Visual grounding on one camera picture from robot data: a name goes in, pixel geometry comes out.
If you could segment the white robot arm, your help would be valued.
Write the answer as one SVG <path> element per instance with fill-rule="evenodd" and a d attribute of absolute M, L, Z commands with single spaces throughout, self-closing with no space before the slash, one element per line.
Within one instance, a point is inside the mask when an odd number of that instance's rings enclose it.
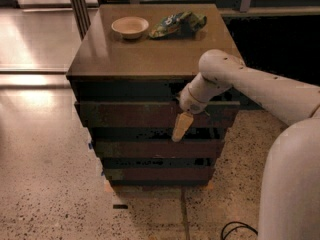
<path fill-rule="evenodd" d="M 257 240 L 320 240 L 320 87 L 249 68 L 213 49 L 180 93 L 172 140 L 180 141 L 208 102 L 229 88 L 288 125 L 264 168 Z"/>

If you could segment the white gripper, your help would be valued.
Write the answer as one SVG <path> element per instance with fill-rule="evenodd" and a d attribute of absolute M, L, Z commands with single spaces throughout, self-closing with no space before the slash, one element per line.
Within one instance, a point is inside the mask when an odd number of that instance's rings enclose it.
<path fill-rule="evenodd" d="M 187 84 L 180 93 L 179 106 L 184 111 L 178 114 L 173 129 L 172 140 L 179 142 L 193 123 L 192 114 L 201 113 L 207 106 L 208 99 L 203 88 Z"/>

